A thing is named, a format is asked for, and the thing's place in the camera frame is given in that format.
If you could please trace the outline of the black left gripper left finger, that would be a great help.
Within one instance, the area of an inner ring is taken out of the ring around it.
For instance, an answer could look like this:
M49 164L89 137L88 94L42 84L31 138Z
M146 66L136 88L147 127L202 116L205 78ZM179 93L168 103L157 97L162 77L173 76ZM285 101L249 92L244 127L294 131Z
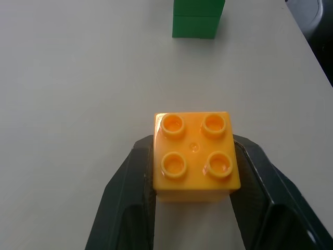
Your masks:
M153 249L153 136L138 140L105 187L86 249Z

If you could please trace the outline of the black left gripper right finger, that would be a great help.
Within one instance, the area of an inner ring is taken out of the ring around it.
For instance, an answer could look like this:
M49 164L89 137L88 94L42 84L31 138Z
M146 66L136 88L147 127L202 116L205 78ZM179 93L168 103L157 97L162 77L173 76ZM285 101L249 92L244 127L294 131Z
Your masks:
M230 195L245 249L332 249L296 185L255 142L234 135L241 187Z

